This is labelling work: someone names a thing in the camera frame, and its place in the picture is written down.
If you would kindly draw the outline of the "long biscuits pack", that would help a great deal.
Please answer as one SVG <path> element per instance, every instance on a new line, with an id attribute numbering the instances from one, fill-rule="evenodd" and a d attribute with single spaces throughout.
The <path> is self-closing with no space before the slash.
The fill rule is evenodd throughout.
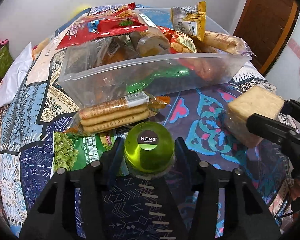
<path id="1" fill-rule="evenodd" d="M 157 115 L 170 100 L 169 96 L 153 96 L 140 91 L 85 107 L 72 117 L 65 133 L 91 135 L 127 126 Z"/>

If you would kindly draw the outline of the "patchwork patterned bedspread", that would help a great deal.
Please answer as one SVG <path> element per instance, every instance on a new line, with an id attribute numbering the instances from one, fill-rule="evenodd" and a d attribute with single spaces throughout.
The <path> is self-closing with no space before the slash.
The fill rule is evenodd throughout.
<path id="1" fill-rule="evenodd" d="M 20 220 L 18 239 L 29 211 L 55 173 L 53 133 L 65 133 L 72 117 L 83 109 L 59 84 L 66 51 L 57 46 L 75 20 L 121 6 L 90 8 L 70 21 L 34 61 L 3 118 L 2 201 L 8 220 Z M 224 52 L 190 38 L 199 53 Z M 111 129 L 117 138 L 124 140 L 124 150 L 115 183 L 103 192 L 109 239 L 189 239 L 198 191 L 187 187 L 175 151 L 172 164 L 158 174 L 137 172 L 125 161 L 128 132 L 146 121 L 164 126 L 174 145 L 177 138 L 183 138 L 189 150 L 217 169 L 241 168 L 267 205 L 281 236 L 293 224 L 294 204 L 290 196 L 293 167 L 289 159 L 273 142 L 249 133 L 245 118 L 236 117 L 239 111 L 246 116 L 258 113 L 274 120 L 281 117 L 283 99 L 271 91 L 264 78 L 238 81 L 249 65 L 250 60 L 227 83 L 153 95 L 169 96 L 170 104 L 151 118 Z M 80 239 L 87 239 L 80 203 L 81 189 L 77 187 L 76 228 Z M 224 189 L 219 189 L 214 239 L 223 235 L 224 203 Z"/>

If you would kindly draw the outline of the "cat ear crisps bag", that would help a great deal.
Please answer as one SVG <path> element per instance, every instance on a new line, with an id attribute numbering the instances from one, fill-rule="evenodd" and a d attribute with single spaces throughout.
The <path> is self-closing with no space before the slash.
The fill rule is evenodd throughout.
<path id="1" fill-rule="evenodd" d="M 126 92 L 128 94 L 136 93 L 147 89 L 151 84 L 155 83 L 155 81 L 185 77 L 189 76 L 189 74 L 190 70 L 180 65 L 172 68 L 156 70 L 142 80 L 131 83 L 130 85 L 126 85 Z"/>

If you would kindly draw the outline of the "red Wangwang snack bag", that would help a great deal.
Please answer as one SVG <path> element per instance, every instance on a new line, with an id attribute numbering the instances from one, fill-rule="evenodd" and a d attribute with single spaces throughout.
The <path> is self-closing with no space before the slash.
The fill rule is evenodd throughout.
<path id="1" fill-rule="evenodd" d="M 139 20 L 134 9 L 135 4 L 130 3 L 76 20 L 63 36 L 57 49 L 135 31 L 146 31 L 147 24 Z"/>

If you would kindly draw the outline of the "white pillow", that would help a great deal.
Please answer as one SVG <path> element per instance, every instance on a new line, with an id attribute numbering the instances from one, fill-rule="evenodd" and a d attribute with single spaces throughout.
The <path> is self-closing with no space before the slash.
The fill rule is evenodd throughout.
<path id="1" fill-rule="evenodd" d="M 12 63 L 0 83 L 0 108 L 13 101 L 32 63 L 32 43 L 30 42 Z"/>

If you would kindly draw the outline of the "orange cookies clear bag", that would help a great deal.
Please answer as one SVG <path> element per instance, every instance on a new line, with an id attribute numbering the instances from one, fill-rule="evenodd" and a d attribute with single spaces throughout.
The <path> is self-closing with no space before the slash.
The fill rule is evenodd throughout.
<path id="1" fill-rule="evenodd" d="M 66 69 L 81 72 L 138 57 L 128 35 L 121 35 L 71 46 L 66 50 L 64 63 Z"/>

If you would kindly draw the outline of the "round biscuit pack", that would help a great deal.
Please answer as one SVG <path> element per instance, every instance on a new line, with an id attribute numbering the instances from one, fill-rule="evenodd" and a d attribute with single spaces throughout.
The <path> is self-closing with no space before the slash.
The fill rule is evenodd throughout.
<path id="1" fill-rule="evenodd" d="M 169 54 L 170 42 L 159 27 L 145 14 L 138 12 L 136 15 L 141 23 L 147 25 L 146 30 L 129 34 L 136 52 L 141 57 Z"/>

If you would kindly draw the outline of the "red walnut cookie bag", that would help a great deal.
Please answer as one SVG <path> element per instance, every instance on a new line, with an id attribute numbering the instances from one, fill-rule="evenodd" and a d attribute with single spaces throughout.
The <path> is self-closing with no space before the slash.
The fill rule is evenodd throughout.
<path id="1" fill-rule="evenodd" d="M 174 29 L 158 26 L 162 34 L 170 42 L 170 53 L 196 53 L 197 48 L 194 45 L 192 38 L 185 33 Z"/>

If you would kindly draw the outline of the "red snack packet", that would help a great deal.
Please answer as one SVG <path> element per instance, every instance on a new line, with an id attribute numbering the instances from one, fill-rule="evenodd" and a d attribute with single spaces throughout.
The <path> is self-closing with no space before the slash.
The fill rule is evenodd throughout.
<path id="1" fill-rule="evenodd" d="M 129 34 L 134 31 L 148 30 L 147 24 L 139 21 L 137 14 L 127 7 L 97 18 L 97 35 L 99 37 Z"/>

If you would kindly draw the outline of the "clear plastic storage bin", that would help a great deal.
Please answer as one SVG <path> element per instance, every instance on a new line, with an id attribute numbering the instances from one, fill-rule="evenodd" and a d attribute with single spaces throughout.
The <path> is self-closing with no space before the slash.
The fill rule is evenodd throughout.
<path id="1" fill-rule="evenodd" d="M 129 95 L 126 85 L 149 76 L 156 70 L 177 65 L 190 70 L 189 76 L 155 81 L 142 90 L 164 95 L 182 90 L 229 82 L 250 60 L 249 55 L 229 53 L 176 53 L 141 57 L 111 63 L 81 72 L 66 69 L 63 62 L 59 84 L 80 107 L 88 107 Z"/>

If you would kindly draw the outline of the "brown wooden door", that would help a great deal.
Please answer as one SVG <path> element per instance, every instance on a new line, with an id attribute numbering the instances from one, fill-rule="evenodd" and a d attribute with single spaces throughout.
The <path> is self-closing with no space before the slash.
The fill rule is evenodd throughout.
<path id="1" fill-rule="evenodd" d="M 266 75 L 290 38 L 300 8 L 295 0 L 246 0 L 234 35 L 252 49 L 252 64 Z"/>

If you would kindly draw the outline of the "yellow foam hoop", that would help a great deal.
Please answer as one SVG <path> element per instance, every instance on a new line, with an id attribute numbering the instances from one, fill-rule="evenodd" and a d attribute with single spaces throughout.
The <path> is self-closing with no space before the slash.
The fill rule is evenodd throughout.
<path id="1" fill-rule="evenodd" d="M 74 9 L 72 9 L 69 18 L 74 18 L 76 15 L 78 15 L 80 12 L 86 10 L 86 9 L 90 9 L 91 5 L 89 4 L 80 4 L 77 7 L 75 7 Z"/>

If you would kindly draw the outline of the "green peas snack bag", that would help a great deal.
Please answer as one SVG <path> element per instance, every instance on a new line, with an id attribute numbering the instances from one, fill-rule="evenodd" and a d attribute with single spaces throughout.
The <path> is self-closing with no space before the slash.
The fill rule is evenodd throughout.
<path id="1" fill-rule="evenodd" d="M 79 170 L 111 150 L 117 138 L 114 130 L 83 136 L 75 133 L 53 133 L 53 170 Z"/>

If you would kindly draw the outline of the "green jelly cup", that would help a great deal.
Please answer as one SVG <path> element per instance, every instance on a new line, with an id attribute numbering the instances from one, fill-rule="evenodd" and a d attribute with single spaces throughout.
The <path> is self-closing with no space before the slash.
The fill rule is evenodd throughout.
<path id="1" fill-rule="evenodd" d="M 140 173 L 164 172 L 173 162 L 174 141 L 161 124 L 146 121 L 134 126 L 125 139 L 125 161 Z"/>

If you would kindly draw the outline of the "puffed rice bar pack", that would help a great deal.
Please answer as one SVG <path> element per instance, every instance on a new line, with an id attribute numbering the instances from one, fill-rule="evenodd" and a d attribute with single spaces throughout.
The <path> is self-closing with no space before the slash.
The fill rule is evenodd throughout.
<path id="1" fill-rule="evenodd" d="M 248 44 L 240 37 L 205 31 L 204 44 L 232 55 L 253 55 Z"/>

